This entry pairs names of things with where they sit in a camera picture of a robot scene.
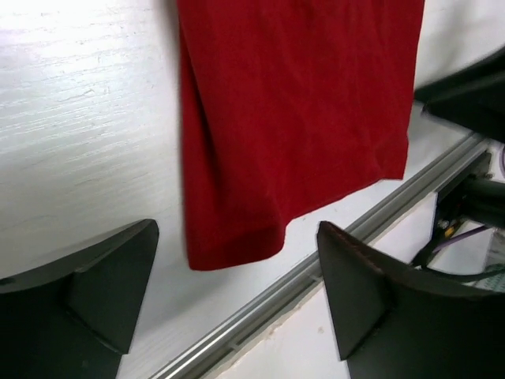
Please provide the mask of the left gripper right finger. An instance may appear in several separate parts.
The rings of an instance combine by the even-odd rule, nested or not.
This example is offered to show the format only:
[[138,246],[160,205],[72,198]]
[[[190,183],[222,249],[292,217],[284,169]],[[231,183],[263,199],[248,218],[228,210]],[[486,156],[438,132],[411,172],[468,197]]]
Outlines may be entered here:
[[422,271],[323,221],[317,245],[352,378],[501,378],[504,296]]

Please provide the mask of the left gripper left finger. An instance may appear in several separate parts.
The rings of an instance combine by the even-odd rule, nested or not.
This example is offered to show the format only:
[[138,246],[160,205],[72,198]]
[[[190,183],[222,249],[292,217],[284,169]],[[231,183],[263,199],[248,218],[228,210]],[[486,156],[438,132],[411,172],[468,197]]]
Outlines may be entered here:
[[1,280],[3,378],[114,378],[130,351],[159,240],[141,220]]

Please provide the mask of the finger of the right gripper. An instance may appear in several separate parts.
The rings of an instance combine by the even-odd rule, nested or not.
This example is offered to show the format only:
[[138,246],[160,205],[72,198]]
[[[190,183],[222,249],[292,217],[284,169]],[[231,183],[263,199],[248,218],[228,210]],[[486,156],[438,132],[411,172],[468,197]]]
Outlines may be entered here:
[[504,49],[414,93],[423,111],[486,138],[504,137]]

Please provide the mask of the red t shirt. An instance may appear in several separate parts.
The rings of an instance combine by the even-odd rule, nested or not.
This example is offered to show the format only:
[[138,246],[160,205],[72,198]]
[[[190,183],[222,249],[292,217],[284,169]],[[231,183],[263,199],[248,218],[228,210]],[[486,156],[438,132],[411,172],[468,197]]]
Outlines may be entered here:
[[290,221],[403,177],[422,1],[180,1],[189,267],[262,261]]

